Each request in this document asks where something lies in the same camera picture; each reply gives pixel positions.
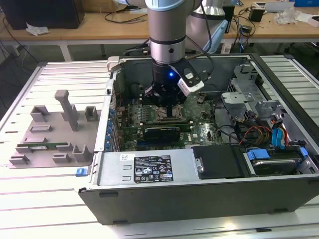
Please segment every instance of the metal case panel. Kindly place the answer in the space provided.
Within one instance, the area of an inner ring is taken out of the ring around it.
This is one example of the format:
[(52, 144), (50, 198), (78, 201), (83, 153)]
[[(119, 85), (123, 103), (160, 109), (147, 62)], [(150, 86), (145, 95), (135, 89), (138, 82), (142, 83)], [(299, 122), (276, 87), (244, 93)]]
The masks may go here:
[(99, 223), (112, 225), (293, 212), (319, 194), (318, 183), (296, 178), (172, 187), (155, 185), (84, 190), (79, 195)]

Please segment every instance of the cardboard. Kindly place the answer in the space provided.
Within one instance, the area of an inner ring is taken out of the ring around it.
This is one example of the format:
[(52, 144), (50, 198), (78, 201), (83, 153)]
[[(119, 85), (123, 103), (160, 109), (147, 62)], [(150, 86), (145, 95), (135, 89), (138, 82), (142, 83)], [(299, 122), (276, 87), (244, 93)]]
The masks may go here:
[(116, 4), (113, 0), (82, 0), (86, 12), (116, 12), (123, 9), (124, 4)]

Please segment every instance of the white paper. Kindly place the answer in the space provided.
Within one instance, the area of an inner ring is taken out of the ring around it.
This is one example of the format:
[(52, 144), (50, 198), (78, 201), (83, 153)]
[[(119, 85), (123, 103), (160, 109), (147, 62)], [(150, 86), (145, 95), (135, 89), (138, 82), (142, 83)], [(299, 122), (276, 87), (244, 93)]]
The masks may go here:
[(34, 36), (38, 36), (40, 34), (47, 34), (49, 33), (49, 30), (46, 26), (43, 27), (37, 27), (37, 26), (31, 26), (28, 23), (26, 23), (27, 28), (25, 29), (27, 32), (31, 33)]
[(297, 20), (297, 21), (308, 22), (308, 20), (309, 20), (310, 18), (312, 18), (313, 16), (314, 16), (314, 15), (307, 14), (307, 13), (300, 13), (300, 14), (297, 16), (296, 20)]

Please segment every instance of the black box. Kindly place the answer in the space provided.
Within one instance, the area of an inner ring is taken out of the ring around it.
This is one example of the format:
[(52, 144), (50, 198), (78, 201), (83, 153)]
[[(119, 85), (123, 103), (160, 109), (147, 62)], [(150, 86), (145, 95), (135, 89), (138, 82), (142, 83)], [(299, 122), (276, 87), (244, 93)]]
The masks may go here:
[(265, 10), (261, 8), (251, 8), (248, 19), (251, 21), (260, 22)]
[(229, 32), (231, 19), (234, 15), (235, 5), (231, 2), (231, 0), (224, 0), (223, 10), (225, 12), (225, 19), (228, 21), (225, 33)]
[(0, 0), (6, 19), (15, 30), (32, 26), (78, 28), (84, 18), (82, 0)]

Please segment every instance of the black plastic cover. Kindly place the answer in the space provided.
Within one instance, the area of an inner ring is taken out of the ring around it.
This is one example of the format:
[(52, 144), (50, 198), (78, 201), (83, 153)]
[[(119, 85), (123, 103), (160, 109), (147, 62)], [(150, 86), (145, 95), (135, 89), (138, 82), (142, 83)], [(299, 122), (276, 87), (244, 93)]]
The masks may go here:
[(238, 157), (231, 145), (195, 146), (195, 158), (200, 158), (204, 172), (200, 179), (242, 178), (247, 172), (242, 157)]

